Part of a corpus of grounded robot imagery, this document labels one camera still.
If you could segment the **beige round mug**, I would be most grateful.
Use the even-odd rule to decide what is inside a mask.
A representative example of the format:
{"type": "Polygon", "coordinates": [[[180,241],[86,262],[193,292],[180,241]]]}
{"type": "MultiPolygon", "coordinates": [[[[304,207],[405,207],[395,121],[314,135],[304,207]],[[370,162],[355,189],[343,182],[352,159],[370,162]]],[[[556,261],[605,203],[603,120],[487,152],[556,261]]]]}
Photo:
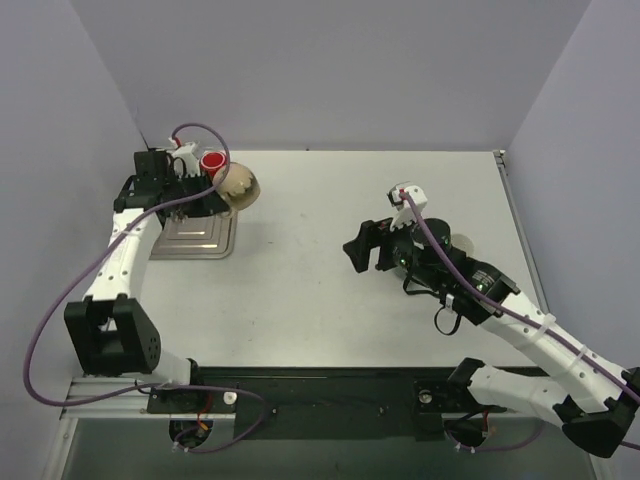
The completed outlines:
{"type": "Polygon", "coordinates": [[[232,209],[241,211],[258,199],[261,188],[257,177],[248,167],[232,162],[216,192],[232,209]]]}

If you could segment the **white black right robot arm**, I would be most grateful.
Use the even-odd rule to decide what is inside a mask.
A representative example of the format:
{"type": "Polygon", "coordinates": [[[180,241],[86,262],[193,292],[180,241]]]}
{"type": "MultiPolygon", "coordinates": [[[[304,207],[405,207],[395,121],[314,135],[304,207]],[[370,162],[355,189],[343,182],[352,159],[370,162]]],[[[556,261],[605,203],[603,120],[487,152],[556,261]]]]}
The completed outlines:
{"type": "Polygon", "coordinates": [[[343,251],[358,273],[401,270],[405,284],[436,298],[458,321],[468,320],[534,362],[542,377],[513,374],[482,360],[464,359],[447,380],[449,402],[459,408],[501,407],[558,427],[583,451],[609,458],[624,442],[639,408],[639,371],[604,360],[542,313],[516,283],[451,241],[449,225],[426,221],[444,253],[438,255],[420,226],[392,228],[365,221],[343,251]]]}

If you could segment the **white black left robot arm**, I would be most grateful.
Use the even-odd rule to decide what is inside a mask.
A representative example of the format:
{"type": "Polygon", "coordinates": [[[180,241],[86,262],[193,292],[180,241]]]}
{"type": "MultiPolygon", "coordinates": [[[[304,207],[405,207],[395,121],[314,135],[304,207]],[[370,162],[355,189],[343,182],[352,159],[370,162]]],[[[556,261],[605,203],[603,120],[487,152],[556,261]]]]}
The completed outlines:
{"type": "Polygon", "coordinates": [[[65,306],[64,322],[85,374],[172,385],[172,402],[192,412],[203,405],[206,388],[193,378],[192,360],[163,349],[140,296],[153,247],[173,215],[230,211],[214,189],[228,174],[229,156],[183,145],[137,152],[134,166],[113,202],[106,256],[92,267],[96,277],[83,298],[65,306]]]}

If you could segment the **red mug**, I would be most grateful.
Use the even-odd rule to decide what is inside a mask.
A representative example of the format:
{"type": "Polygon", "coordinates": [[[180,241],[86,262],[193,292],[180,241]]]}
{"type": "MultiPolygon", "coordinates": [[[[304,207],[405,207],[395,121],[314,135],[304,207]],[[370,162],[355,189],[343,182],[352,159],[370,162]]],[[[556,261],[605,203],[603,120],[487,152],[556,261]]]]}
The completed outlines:
{"type": "Polygon", "coordinates": [[[201,171],[211,179],[228,164],[227,155],[221,151],[206,150],[200,158],[201,171]]]}

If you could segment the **pink mug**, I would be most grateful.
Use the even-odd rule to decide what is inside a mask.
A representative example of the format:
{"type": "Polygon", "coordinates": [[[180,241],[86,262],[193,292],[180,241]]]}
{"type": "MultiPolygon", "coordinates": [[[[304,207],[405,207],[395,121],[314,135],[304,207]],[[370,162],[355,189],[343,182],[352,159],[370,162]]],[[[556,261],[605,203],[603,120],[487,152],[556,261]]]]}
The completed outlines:
{"type": "Polygon", "coordinates": [[[463,252],[465,252],[468,256],[472,256],[474,254],[474,243],[473,241],[466,235],[461,233],[454,233],[451,235],[451,245],[463,252]]]}

